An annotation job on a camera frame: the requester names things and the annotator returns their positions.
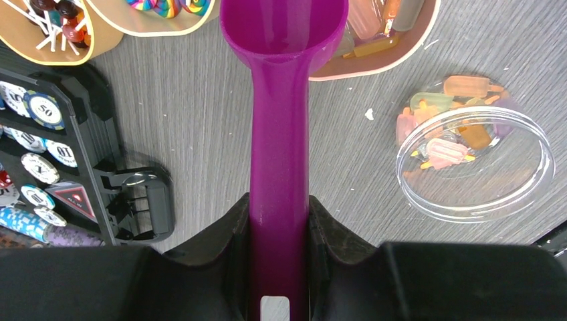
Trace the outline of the beige tray swirl lollipops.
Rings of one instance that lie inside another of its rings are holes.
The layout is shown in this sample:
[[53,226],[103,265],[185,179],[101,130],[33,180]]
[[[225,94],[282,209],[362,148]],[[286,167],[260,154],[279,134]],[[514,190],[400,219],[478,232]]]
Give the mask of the beige tray swirl lollipops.
[[125,1],[88,1],[93,10],[115,29],[135,37],[188,35],[216,19],[220,1],[210,1],[202,16],[182,10],[176,17],[163,18],[153,11],[139,11]]

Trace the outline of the magenta plastic scoop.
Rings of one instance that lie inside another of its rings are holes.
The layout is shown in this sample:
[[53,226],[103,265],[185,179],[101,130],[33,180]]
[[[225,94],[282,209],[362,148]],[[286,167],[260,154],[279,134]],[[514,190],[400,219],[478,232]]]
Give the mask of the magenta plastic scoop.
[[288,301],[291,320],[309,316],[309,78],[334,55],[347,16],[347,1],[221,4],[223,36],[253,85],[249,320],[270,297]]

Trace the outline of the orange tray with lollipops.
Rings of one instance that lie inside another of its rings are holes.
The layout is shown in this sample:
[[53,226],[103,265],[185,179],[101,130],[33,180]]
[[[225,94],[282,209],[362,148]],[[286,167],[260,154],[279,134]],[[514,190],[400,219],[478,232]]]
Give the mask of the orange tray with lollipops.
[[21,57],[46,66],[78,66],[114,49],[123,33],[87,1],[73,1],[78,16],[34,10],[31,1],[1,2],[1,42]]

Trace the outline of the pink tray popsicle candies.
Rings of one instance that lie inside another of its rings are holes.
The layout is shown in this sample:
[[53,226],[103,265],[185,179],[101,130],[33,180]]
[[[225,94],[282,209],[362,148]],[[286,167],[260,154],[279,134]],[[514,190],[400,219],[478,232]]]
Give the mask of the pink tray popsicle candies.
[[379,74],[403,63],[424,44],[440,12],[440,1],[425,1],[414,27],[399,36],[391,49],[360,58],[332,58],[310,76],[313,82],[324,82]]

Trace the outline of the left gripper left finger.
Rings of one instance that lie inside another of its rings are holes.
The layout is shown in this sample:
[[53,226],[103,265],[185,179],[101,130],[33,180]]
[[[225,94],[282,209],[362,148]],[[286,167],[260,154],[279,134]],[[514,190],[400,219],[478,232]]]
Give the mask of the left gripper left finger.
[[1,251],[2,320],[244,320],[248,209],[243,195],[175,248]]

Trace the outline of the clear round plastic jar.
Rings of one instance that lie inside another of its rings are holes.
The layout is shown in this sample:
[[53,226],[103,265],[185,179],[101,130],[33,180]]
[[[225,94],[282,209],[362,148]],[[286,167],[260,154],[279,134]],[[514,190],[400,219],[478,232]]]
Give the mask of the clear round plastic jar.
[[525,211],[550,187],[548,137],[507,88],[453,74],[424,85],[396,118],[395,172],[409,205],[452,223]]

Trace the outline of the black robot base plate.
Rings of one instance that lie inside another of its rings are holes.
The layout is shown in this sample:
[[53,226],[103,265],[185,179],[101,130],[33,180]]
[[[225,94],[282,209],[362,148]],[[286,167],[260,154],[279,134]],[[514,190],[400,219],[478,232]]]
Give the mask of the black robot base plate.
[[534,245],[551,253],[554,257],[563,255],[566,251],[566,221],[547,232],[535,241]]

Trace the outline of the black poker chip case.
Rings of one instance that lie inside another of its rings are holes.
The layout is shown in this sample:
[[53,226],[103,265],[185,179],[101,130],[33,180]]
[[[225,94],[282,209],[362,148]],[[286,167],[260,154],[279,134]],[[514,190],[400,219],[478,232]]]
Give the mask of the black poker chip case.
[[173,234],[171,184],[129,169],[111,87],[94,66],[41,66],[1,46],[1,226],[52,247]]

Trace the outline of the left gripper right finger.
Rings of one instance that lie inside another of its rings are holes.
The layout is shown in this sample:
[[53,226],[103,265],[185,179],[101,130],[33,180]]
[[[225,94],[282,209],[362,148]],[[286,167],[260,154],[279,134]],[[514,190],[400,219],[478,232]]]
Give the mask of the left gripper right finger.
[[315,197],[308,217],[313,320],[565,320],[566,271],[521,245],[374,246]]

